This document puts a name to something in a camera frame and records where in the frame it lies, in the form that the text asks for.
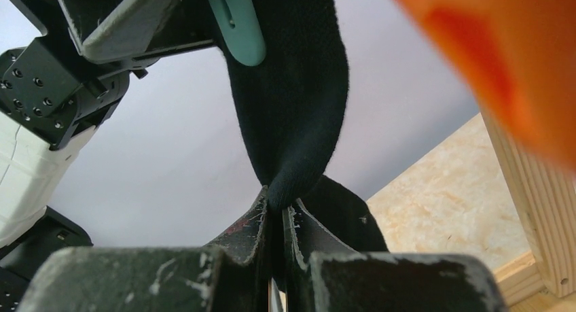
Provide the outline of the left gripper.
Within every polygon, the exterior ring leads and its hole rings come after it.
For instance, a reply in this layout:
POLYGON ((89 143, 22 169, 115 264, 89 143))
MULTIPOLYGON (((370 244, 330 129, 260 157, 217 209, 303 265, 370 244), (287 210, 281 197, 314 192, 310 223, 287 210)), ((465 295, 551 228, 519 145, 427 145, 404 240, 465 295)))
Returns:
POLYGON ((101 125, 148 61, 214 44, 207 0, 10 0, 40 31, 1 55, 1 111, 64 148, 101 125))

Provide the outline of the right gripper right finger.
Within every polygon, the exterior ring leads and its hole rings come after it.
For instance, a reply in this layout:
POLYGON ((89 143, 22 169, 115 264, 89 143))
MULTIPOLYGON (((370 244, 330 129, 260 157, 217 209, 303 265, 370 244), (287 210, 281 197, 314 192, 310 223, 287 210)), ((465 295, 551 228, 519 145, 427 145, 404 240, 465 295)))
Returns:
POLYGON ((290 311, 506 312, 492 273, 462 254, 360 253, 301 202, 283 212, 290 311))

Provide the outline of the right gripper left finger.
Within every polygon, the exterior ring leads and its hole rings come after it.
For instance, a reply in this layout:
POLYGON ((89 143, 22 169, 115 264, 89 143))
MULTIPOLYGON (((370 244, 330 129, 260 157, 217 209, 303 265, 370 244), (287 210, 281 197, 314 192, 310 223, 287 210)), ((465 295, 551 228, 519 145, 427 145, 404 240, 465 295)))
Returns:
POLYGON ((68 247, 34 276, 19 311, 267 311, 266 191, 200 247, 68 247))

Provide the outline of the black sock front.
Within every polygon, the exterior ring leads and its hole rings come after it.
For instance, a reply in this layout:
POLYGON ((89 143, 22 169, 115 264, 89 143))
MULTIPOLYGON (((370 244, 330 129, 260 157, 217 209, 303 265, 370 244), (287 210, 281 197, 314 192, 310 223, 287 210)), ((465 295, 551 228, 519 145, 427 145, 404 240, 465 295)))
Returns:
POLYGON ((334 0, 253 0, 267 46, 248 67, 226 58, 247 153, 266 186, 275 249, 283 249, 283 209, 302 201, 329 231, 360 252, 384 252, 365 201, 328 178, 349 89, 346 50, 334 0))

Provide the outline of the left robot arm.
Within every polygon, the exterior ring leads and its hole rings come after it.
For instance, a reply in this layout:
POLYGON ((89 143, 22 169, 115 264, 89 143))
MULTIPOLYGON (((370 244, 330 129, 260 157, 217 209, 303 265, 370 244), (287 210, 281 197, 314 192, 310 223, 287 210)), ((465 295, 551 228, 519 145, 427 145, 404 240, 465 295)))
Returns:
POLYGON ((56 185, 112 114, 130 74, 209 45, 211 0, 11 0, 41 36, 1 55, 1 245, 46 215, 56 185))

